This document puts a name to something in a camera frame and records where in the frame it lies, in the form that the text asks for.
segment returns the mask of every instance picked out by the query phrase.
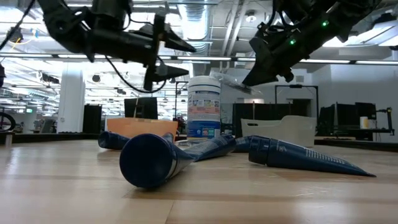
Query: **ceiling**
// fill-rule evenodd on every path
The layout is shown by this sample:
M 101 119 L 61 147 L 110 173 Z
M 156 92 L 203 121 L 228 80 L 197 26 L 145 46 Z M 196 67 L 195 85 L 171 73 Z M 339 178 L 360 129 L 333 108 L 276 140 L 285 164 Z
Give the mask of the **ceiling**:
M 181 2 L 201 2 L 196 5 L 183 5 Z M 381 8 L 378 14 L 370 15 L 364 21 L 361 21 L 355 28 L 359 34 L 367 31 L 374 16 L 380 15 L 388 9 L 393 10 L 398 1 L 383 1 L 379 6 Z M 89 6 L 91 1 L 67 1 L 70 7 Z M 154 14 L 151 13 L 158 8 L 160 4 L 146 1 L 134 1 L 135 13 L 132 18 L 135 21 L 152 22 Z M 176 0 L 169 1 L 171 14 L 167 15 L 167 22 L 170 23 L 172 29 L 184 39 L 189 38 L 189 42 L 204 50 L 200 55 L 222 56 L 231 52 L 231 55 L 244 53 L 250 55 L 252 49 L 249 46 L 249 40 L 257 31 L 256 26 L 261 21 L 267 19 L 267 15 L 271 13 L 272 1 L 257 0 Z M 186 12 L 193 10 L 191 6 L 197 6 L 197 10 L 202 10 L 201 17 L 194 17 Z M 21 18 L 24 7 L 17 7 L 16 2 L 6 1 L 5 4 L 0 3 L 0 39 L 4 38 L 11 26 Z M 243 20 L 239 26 L 240 14 L 253 10 L 256 20 L 247 22 L 246 16 L 242 16 Z M 225 48 L 223 54 L 223 44 L 228 31 L 229 22 L 233 22 L 236 27 L 236 33 L 231 30 L 229 35 L 229 44 Z M 142 26 L 139 23 L 132 23 L 128 29 L 138 29 Z M 2 52 L 15 53 L 47 53 L 47 54 L 69 54 L 60 44 L 48 36 L 47 29 L 42 22 L 42 11 L 36 7 L 31 10 L 29 16 L 24 19 L 21 25 L 24 40 L 21 44 L 9 42 Z M 340 60 L 382 60 L 391 56 L 388 47 L 380 47 L 378 45 L 360 46 L 360 47 L 341 47 L 342 43 L 329 42 L 328 47 L 322 47 L 311 54 L 311 58 L 317 59 L 340 59 Z M 160 48 L 160 55 L 180 55 L 181 52 Z M 44 73 L 62 81 L 62 70 L 64 63 L 80 63 L 86 78 L 86 103 L 103 105 L 106 114 L 123 114 L 123 99 L 125 97 L 142 96 L 137 92 L 130 90 L 119 77 L 116 76 L 113 68 L 106 62 L 89 63 L 85 58 L 70 60 L 61 59 L 45 59 L 45 60 L 28 60 L 26 58 L 0 58 L 1 64 L 6 68 L 7 78 L 5 85 L 16 85 L 17 88 L 3 88 L 1 90 L 0 105 L 6 106 L 7 110 L 23 111 L 20 108 L 25 105 L 38 105 L 40 113 L 52 116 L 57 113 L 59 102 L 60 85 L 51 84 L 53 88 L 46 88 L 48 83 L 40 80 L 40 76 Z M 217 66 L 218 64 L 204 64 L 201 66 Z M 115 62 L 118 70 L 124 74 L 125 78 L 135 86 L 141 86 L 145 69 L 137 63 L 121 63 Z M 176 63 L 173 66 L 181 67 L 194 74 L 200 66 L 190 63 Z M 295 68 L 305 68 L 308 72 L 319 69 L 317 65 L 298 64 Z M 93 81 L 93 75 L 101 77 L 100 82 Z M 189 76 L 179 77 L 177 81 L 189 81 Z M 115 88 L 125 91 L 124 94 L 117 93 Z M 174 97 L 175 84 L 167 82 L 162 92 L 157 93 L 159 112 L 164 115 L 165 119 L 170 119 L 174 115 Z M 177 100 L 177 113 L 186 114 L 187 93 L 182 91 Z

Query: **wooden surface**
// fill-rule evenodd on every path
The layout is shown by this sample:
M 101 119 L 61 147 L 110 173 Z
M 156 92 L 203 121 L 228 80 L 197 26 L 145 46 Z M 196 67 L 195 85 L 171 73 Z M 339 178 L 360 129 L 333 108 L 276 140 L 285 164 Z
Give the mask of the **wooden surface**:
M 377 178 L 273 169 L 247 154 L 137 189 L 96 141 L 0 148 L 1 223 L 398 223 L 398 154 L 317 147 Z

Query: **green led light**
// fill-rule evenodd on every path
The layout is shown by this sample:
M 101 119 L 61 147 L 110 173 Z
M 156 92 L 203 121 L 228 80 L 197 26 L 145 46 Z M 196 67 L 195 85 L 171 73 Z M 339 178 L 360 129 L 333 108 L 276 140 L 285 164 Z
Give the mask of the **green led light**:
M 327 26 L 327 25 L 329 25 L 329 21 L 322 22 L 322 26 L 323 26 L 323 27 L 325 27 L 325 26 Z

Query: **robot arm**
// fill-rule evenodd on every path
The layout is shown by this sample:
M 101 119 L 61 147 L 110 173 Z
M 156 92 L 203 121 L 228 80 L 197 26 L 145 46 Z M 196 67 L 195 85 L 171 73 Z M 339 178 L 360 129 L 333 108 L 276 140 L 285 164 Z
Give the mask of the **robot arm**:
M 154 23 L 135 31 L 123 31 L 124 20 L 132 12 L 131 0 L 94 0 L 93 7 L 71 10 L 62 0 L 38 0 L 49 34 L 68 51 L 83 53 L 91 62 L 95 54 L 138 62 L 147 67 L 144 89 L 152 90 L 152 82 L 188 74 L 161 62 L 156 67 L 159 42 L 165 47 L 195 52 L 195 48 L 179 38 L 165 23 L 166 11 L 155 15 Z
M 319 49 L 326 41 L 338 37 L 348 40 L 352 27 L 372 12 L 381 0 L 273 0 L 270 21 L 258 25 L 250 40 L 256 62 L 243 84 L 255 86 L 277 82 L 277 75 L 293 80 L 291 67 Z M 294 25 L 272 26 L 275 14 L 286 15 Z

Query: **ductwork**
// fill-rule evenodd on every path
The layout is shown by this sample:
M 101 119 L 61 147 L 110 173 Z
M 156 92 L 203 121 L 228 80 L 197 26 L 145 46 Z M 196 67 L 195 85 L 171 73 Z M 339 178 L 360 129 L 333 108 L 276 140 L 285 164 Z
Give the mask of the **ductwork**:
M 189 4 L 178 6 L 183 19 L 183 37 L 186 40 L 205 40 L 210 27 L 210 7 L 202 4 Z M 207 43 L 191 43 L 196 48 L 196 53 L 190 55 L 208 55 Z M 210 66 L 204 63 L 193 64 L 193 76 L 209 75 Z

